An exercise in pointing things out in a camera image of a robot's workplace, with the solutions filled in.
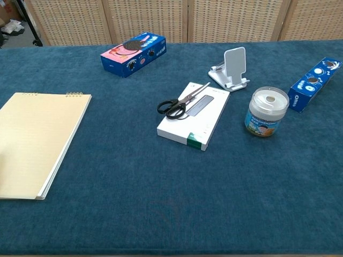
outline pink graphic on box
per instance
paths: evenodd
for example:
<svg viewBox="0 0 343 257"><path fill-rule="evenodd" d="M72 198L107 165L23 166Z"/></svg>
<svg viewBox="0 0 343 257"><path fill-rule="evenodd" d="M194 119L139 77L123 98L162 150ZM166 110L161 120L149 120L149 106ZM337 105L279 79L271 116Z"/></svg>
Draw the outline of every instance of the pink graphic on box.
<svg viewBox="0 0 343 257"><path fill-rule="evenodd" d="M149 38L149 35L142 40L129 40L124 44L120 44L103 54L103 57L111 59L118 63L124 63L128 59L140 54L142 52L142 44Z"/></svg>

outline white box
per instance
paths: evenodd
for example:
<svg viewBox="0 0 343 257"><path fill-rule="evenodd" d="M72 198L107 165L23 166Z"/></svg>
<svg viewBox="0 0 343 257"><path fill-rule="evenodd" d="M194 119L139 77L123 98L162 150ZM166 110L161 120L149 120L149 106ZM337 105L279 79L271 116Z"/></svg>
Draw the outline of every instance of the white box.
<svg viewBox="0 0 343 257"><path fill-rule="evenodd" d="M190 82L178 99L183 99L201 86L203 85ZM229 94L230 92L222 89L206 87L187 105L187 111L205 95L213 97L208 105L195 116L185 114L181 117L186 117L185 119L168 119L164 117L157 127L157 135L205 151L227 103Z"/></svg>

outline blue oreo box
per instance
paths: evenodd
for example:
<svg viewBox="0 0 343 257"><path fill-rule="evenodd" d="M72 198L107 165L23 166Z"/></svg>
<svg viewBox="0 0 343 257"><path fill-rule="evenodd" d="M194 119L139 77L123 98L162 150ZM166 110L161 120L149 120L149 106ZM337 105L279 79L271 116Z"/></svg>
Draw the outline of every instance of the blue oreo box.
<svg viewBox="0 0 343 257"><path fill-rule="evenodd" d="M290 88L288 92L289 107L297 112L302 112L341 65L341 61L332 58L322 59Z"/></svg>
<svg viewBox="0 0 343 257"><path fill-rule="evenodd" d="M144 32L100 55L103 68L128 77L167 51L166 38Z"/></svg>

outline spiral notebook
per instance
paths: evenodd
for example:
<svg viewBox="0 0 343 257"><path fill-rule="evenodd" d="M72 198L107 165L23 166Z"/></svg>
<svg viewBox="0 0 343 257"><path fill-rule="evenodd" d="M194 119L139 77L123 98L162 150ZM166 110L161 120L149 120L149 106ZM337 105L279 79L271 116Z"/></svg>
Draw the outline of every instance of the spiral notebook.
<svg viewBox="0 0 343 257"><path fill-rule="evenodd" d="M0 109L0 198L45 199L91 97L13 94Z"/></svg>

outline scissor blade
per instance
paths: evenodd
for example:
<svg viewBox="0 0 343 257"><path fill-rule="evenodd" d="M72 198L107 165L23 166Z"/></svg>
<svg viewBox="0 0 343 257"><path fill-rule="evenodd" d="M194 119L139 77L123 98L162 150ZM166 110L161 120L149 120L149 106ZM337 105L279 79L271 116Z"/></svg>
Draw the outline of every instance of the scissor blade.
<svg viewBox="0 0 343 257"><path fill-rule="evenodd" d="M184 99L182 99L180 102L187 102L187 101L193 99L197 94L199 94L201 91L203 91L209 84L210 84L210 82L199 87L198 89L194 90L192 93L187 95Z"/></svg>

